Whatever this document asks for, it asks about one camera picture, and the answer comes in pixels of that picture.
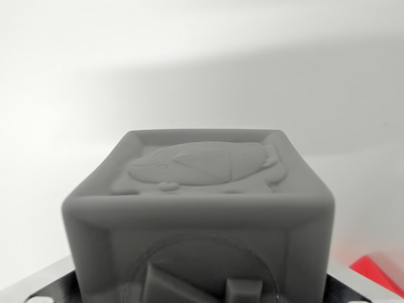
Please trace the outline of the black-padded silver gripper right finger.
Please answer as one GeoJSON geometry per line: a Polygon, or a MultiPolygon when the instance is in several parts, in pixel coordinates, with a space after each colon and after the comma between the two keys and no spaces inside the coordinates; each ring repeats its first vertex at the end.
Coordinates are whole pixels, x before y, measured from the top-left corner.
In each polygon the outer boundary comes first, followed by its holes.
{"type": "Polygon", "coordinates": [[[347,266],[328,261],[324,302],[403,302],[403,298],[356,273],[347,266]]]}

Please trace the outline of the black-padded silver gripper left finger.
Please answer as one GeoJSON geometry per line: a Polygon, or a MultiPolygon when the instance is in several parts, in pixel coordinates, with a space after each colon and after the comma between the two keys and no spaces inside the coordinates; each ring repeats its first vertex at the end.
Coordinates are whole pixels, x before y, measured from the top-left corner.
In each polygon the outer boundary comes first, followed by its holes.
{"type": "Polygon", "coordinates": [[[54,302],[82,302],[71,256],[16,282],[1,291],[1,302],[26,302],[48,296],[54,302]]]}

